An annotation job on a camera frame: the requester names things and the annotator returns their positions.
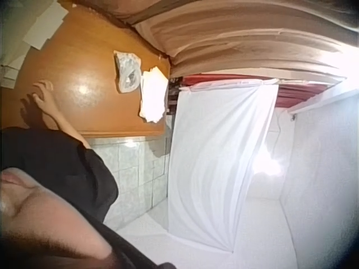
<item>plastic bag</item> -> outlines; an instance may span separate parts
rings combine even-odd
[[[120,92],[134,91],[141,83],[141,59],[133,53],[114,52],[119,70]]]

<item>person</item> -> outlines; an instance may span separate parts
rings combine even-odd
[[[102,222],[118,196],[114,177],[57,106],[50,81],[34,84],[38,108],[59,130],[1,131],[2,266],[157,266]]]

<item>hand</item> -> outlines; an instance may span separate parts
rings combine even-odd
[[[52,94],[54,86],[48,80],[40,80],[37,83],[33,84],[38,87],[43,93],[43,98],[41,99],[39,95],[33,94],[33,98],[38,105],[38,107],[43,111],[43,113],[49,115],[52,118],[55,118],[60,114],[59,109],[57,108],[55,98]]]

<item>white sheet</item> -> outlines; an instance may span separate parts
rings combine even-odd
[[[190,89],[199,91],[180,93],[173,131],[169,232],[233,251],[252,162],[268,131],[278,85],[233,80]]]

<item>black shirt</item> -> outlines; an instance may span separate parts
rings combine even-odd
[[[103,160],[82,142],[61,131],[7,128],[1,131],[0,163],[1,170],[19,168],[73,205],[113,247],[122,268],[174,268],[157,266],[102,223],[118,188]]]

